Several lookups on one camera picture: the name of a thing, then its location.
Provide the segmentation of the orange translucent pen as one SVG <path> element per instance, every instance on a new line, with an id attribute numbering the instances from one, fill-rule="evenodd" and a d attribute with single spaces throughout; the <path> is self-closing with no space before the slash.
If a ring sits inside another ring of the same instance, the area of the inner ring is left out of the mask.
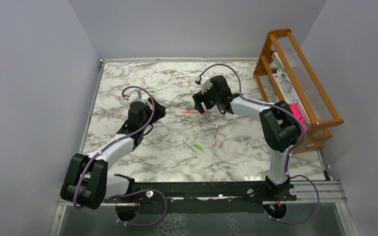
<path id="1" fill-rule="evenodd" d="M 183 114 L 205 114 L 207 111 L 201 113 L 199 111 L 193 110 L 193 111 L 182 111 Z"/>

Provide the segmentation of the white green marker pen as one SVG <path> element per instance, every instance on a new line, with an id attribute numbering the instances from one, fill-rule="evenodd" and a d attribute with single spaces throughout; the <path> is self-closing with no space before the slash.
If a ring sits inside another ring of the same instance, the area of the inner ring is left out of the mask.
<path id="1" fill-rule="evenodd" d="M 200 155 L 200 153 L 198 152 L 198 149 L 193 146 L 191 143 L 189 143 L 186 139 L 182 139 L 182 141 L 184 142 L 184 144 L 186 146 L 188 146 L 193 152 L 195 152 L 197 155 Z"/>

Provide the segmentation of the green pen cap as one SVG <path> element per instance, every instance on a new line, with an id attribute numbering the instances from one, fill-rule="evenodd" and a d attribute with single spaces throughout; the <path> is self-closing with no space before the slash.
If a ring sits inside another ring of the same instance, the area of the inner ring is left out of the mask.
<path id="1" fill-rule="evenodd" d="M 198 150 L 202 150 L 202 146 L 201 146 L 201 145 L 196 144 L 196 143 L 194 143 L 193 145 L 194 145 Z"/>

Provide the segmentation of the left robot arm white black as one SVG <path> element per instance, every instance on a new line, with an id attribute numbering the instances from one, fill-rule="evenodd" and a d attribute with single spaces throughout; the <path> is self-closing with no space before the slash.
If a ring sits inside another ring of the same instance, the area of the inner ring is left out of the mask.
<path id="1" fill-rule="evenodd" d="M 165 117 L 164 106 L 154 99 L 148 102 L 153 108 L 139 100 L 130 103 L 127 120 L 107 144 L 89 154 L 72 156 L 61 188 L 61 199 L 76 203 L 79 208 L 97 209 L 110 197 L 118 196 L 123 202 L 134 198 L 134 179 L 121 174 L 109 177 L 108 169 L 140 145 L 148 134 L 147 126 Z"/>

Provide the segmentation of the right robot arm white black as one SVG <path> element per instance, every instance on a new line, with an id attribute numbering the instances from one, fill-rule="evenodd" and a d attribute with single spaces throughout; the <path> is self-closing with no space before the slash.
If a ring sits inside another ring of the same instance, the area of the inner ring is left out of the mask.
<path id="1" fill-rule="evenodd" d="M 198 79 L 200 91 L 192 96 L 194 108 L 201 114 L 217 107 L 223 114 L 241 115 L 260 122 L 266 144 L 271 149 L 269 172 L 265 177 L 265 196 L 276 200 L 284 194 L 290 183 L 288 164 L 292 148 L 302 134 L 300 123 L 294 118 L 290 106 L 280 101 L 265 103 L 232 93 L 224 76 L 205 81 Z"/>

